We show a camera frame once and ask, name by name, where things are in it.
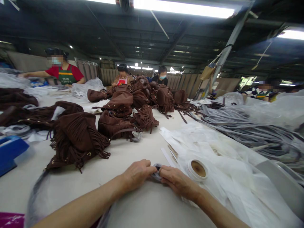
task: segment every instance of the woman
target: woman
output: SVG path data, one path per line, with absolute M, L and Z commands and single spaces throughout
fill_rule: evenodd
M 131 85 L 133 77 L 128 75 L 127 65 L 122 63 L 118 66 L 119 75 L 117 75 L 114 82 L 112 82 L 112 87 L 120 86 L 122 84 Z
M 37 71 L 20 74 L 22 77 L 56 77 L 62 85 L 72 87 L 73 83 L 84 84 L 86 82 L 80 70 L 69 64 L 67 57 L 68 52 L 64 52 L 59 48 L 48 48 L 45 50 L 48 57 L 51 57 L 52 67 L 46 71 Z
M 152 81 L 156 81 L 158 84 L 165 84 L 168 85 L 167 79 L 167 68 L 165 66 L 160 66 L 158 68 L 158 75 L 155 75 L 152 78 Z

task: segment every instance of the tape roll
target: tape roll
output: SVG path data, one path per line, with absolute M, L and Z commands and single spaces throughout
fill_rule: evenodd
M 190 178 L 197 182 L 202 182 L 208 177 L 208 168 L 199 160 L 190 160 L 188 162 L 187 172 Z

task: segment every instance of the worker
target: worker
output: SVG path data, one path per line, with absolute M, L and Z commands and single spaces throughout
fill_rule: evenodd
M 242 92 L 242 95 L 269 102 L 269 92 L 273 91 L 274 88 L 277 89 L 280 83 L 281 80 L 278 79 L 262 81 L 258 86 L 251 87 Z
M 167 68 L 165 66 L 160 66 L 158 68 L 158 74 L 152 78 L 152 81 L 156 81 L 158 84 L 165 84 L 167 86 Z
M 67 57 L 68 52 L 64 52 L 59 48 L 48 48 L 45 50 L 47 56 L 52 60 L 52 67 L 46 71 L 37 71 L 23 73 L 19 76 L 21 77 L 56 77 L 62 85 L 72 87 L 73 83 L 84 84 L 86 82 L 83 74 L 80 70 L 69 64 Z
M 122 84 L 130 85 L 133 77 L 128 74 L 127 65 L 122 63 L 118 66 L 119 75 L 116 76 L 114 82 L 112 82 L 112 87 L 120 86 Z
M 162 166 L 159 171 L 162 183 L 169 185 L 179 196 L 193 201 L 217 227 L 249 228 L 214 199 L 207 190 L 199 187 L 179 169 Z M 149 160 L 143 159 L 134 162 L 123 174 L 66 204 L 33 227 L 89 228 L 115 201 L 126 193 L 139 188 L 155 172 L 157 169 L 151 166 Z

